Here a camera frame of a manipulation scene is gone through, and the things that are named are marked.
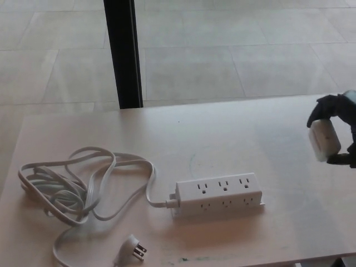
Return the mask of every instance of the white table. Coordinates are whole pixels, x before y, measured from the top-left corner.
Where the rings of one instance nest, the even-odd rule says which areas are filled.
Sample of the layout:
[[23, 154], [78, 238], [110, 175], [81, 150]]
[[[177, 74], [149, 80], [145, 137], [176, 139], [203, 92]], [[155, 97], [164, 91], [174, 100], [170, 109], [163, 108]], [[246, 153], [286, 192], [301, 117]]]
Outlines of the white table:
[[[35, 116], [25, 119], [0, 200], [0, 266], [48, 267], [56, 236], [67, 226], [24, 197], [17, 169], [63, 160], [83, 146], [141, 155], [159, 175], [151, 193], [166, 200], [175, 181], [256, 173], [262, 214], [229, 220], [173, 221], [141, 197], [108, 231], [63, 245], [74, 266], [112, 266], [126, 235], [148, 248], [144, 266], [232, 267], [294, 263], [356, 254], [356, 170], [316, 161], [306, 120], [317, 96]], [[334, 120], [343, 149], [349, 127]], [[106, 206], [114, 209], [144, 173], [113, 179]]]

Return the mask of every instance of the power plug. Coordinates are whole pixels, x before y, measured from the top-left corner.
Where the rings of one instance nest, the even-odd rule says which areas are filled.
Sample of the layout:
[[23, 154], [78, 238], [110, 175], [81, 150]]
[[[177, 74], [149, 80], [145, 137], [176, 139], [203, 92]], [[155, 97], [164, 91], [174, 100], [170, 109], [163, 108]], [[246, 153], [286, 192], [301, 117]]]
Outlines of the power plug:
[[242, 174], [176, 183], [170, 200], [178, 201], [179, 216], [231, 212], [258, 207], [262, 190], [255, 174]]
[[114, 260], [114, 267], [127, 266], [132, 256], [136, 257], [140, 261], [143, 261], [146, 252], [147, 249], [140, 245], [140, 242], [134, 237], [134, 235], [130, 235], [125, 242], [122, 243], [120, 251]]
[[321, 162], [341, 150], [341, 144], [331, 120], [314, 121], [310, 126], [309, 139], [315, 156]]

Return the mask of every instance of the electrical outlet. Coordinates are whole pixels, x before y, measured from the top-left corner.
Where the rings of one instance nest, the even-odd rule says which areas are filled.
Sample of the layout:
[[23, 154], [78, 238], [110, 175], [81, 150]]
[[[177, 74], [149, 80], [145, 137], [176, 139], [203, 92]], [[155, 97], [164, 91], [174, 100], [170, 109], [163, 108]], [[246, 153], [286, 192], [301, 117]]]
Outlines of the electrical outlet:
[[175, 214], [183, 216], [257, 207], [262, 205], [261, 198], [255, 174], [177, 182], [170, 195], [179, 202]]

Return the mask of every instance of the metal post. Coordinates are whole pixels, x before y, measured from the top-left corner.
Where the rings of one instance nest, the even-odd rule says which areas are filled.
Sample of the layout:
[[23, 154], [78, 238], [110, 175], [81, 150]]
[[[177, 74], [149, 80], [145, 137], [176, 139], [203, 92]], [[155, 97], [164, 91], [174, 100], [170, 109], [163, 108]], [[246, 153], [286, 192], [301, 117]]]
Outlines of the metal post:
[[134, 0], [103, 0], [120, 108], [143, 107]]

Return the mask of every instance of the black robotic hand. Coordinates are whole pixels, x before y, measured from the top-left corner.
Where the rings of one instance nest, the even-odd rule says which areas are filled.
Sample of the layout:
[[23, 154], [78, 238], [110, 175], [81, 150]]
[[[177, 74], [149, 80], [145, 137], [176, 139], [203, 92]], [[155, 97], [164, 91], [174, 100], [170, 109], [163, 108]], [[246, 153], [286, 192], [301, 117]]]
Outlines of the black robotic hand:
[[311, 113], [306, 126], [313, 121], [330, 119], [338, 116], [351, 127], [353, 143], [348, 147], [348, 154], [337, 154], [328, 158], [327, 163], [356, 167], [356, 91], [347, 91], [342, 95], [328, 95], [317, 100], [318, 104]]

